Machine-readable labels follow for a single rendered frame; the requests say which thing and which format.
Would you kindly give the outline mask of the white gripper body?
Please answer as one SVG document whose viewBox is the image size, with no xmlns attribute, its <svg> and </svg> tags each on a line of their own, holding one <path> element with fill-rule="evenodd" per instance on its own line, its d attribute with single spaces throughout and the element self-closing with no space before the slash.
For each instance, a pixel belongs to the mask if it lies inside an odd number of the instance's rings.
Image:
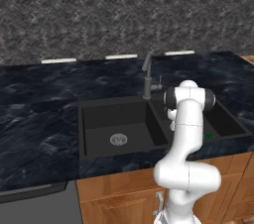
<svg viewBox="0 0 254 224">
<path fill-rule="evenodd" d="M 175 122 L 176 122 L 176 117 L 177 117 L 177 110 L 176 109 L 174 109 L 174 110 L 169 109 L 167 111 L 167 116 L 171 120 L 170 129 L 172 131 L 175 131 Z"/>
</svg>

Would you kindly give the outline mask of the grey sink tap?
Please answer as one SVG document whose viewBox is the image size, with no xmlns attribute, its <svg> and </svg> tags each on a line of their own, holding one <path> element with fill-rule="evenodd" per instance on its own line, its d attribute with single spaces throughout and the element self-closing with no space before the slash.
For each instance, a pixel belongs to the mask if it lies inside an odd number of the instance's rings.
<svg viewBox="0 0 254 224">
<path fill-rule="evenodd" d="M 149 100 L 151 98 L 151 92 L 156 90 L 161 90 L 163 88 L 162 85 L 162 78 L 159 78 L 158 84 L 152 83 L 152 75 L 151 75 L 151 68 L 152 68 L 152 52 L 149 52 L 146 55 L 146 58 L 142 65 L 142 70 L 146 73 L 144 78 L 144 93 L 143 98 Z"/>
</svg>

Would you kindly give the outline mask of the black double sink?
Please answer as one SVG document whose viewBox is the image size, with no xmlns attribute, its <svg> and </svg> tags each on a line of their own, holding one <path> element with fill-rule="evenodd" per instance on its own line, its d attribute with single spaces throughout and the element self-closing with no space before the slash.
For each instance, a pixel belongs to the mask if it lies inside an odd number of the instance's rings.
<svg viewBox="0 0 254 224">
<path fill-rule="evenodd" d="M 82 161 L 170 148 L 174 132 L 163 94 L 151 99 L 127 96 L 78 103 L 79 158 Z M 124 134 L 128 141 L 113 146 L 109 139 Z"/>
</svg>

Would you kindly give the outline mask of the silver sink drain strainer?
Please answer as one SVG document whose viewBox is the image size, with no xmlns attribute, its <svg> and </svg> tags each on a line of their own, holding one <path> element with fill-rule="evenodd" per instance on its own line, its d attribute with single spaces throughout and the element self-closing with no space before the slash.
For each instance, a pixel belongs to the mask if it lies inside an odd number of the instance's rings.
<svg viewBox="0 0 254 224">
<path fill-rule="evenodd" d="M 109 141 L 113 146 L 119 147 L 125 145 L 128 141 L 128 138 L 124 134 L 114 134 L 110 137 Z"/>
</svg>

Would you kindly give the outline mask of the wooden cabinet door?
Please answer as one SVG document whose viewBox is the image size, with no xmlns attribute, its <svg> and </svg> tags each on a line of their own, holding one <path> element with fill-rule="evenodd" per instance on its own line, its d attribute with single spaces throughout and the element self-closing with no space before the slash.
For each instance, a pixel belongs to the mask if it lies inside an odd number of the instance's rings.
<svg viewBox="0 0 254 224">
<path fill-rule="evenodd" d="M 83 224 L 154 224 L 153 211 L 158 209 L 154 188 L 80 203 Z"/>
<path fill-rule="evenodd" d="M 219 224 L 241 179 L 241 174 L 224 175 L 218 191 L 200 198 L 193 213 L 201 224 Z"/>
</svg>

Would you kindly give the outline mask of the wooden corner cabinet run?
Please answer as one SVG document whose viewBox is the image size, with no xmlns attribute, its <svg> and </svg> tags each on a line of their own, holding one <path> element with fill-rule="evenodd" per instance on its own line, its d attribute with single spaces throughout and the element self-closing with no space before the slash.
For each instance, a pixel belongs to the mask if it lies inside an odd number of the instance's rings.
<svg viewBox="0 0 254 224">
<path fill-rule="evenodd" d="M 254 217 L 254 153 L 246 166 L 233 198 L 223 217 L 224 222 Z"/>
</svg>

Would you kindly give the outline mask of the wooden false drawer front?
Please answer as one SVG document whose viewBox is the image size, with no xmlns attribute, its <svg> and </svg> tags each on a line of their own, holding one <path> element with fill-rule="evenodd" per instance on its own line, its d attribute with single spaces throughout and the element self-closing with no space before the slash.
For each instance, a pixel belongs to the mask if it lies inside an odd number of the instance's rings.
<svg viewBox="0 0 254 224">
<path fill-rule="evenodd" d="M 198 162 L 217 167 L 221 173 L 223 180 L 231 179 L 239 182 L 251 156 L 251 153 L 244 153 L 212 159 L 198 160 Z"/>
<path fill-rule="evenodd" d="M 158 189 L 151 168 L 82 178 L 76 181 L 81 202 L 147 189 Z"/>
</svg>

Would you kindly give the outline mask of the grey dishwasher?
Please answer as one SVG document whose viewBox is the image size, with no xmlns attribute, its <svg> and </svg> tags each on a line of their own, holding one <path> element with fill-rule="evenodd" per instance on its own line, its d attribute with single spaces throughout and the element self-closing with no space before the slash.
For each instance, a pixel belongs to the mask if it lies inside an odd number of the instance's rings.
<svg viewBox="0 0 254 224">
<path fill-rule="evenodd" d="M 1 191 L 0 224 L 83 224 L 75 181 Z"/>
</svg>

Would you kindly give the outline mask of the white wall outlet strip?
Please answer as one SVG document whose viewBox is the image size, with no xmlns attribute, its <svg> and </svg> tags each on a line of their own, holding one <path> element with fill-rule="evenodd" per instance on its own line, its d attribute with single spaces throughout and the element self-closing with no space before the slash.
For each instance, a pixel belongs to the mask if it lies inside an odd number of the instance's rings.
<svg viewBox="0 0 254 224">
<path fill-rule="evenodd" d="M 76 58 L 55 58 L 55 59 L 42 59 L 41 64 L 53 64 L 53 63 L 71 63 L 77 62 Z"/>
<path fill-rule="evenodd" d="M 188 56 L 194 55 L 195 51 L 174 51 L 174 52 L 165 52 L 165 56 Z"/>
<path fill-rule="evenodd" d="M 105 59 L 126 59 L 136 57 L 138 57 L 138 55 L 114 55 L 114 56 L 106 56 Z"/>
</svg>

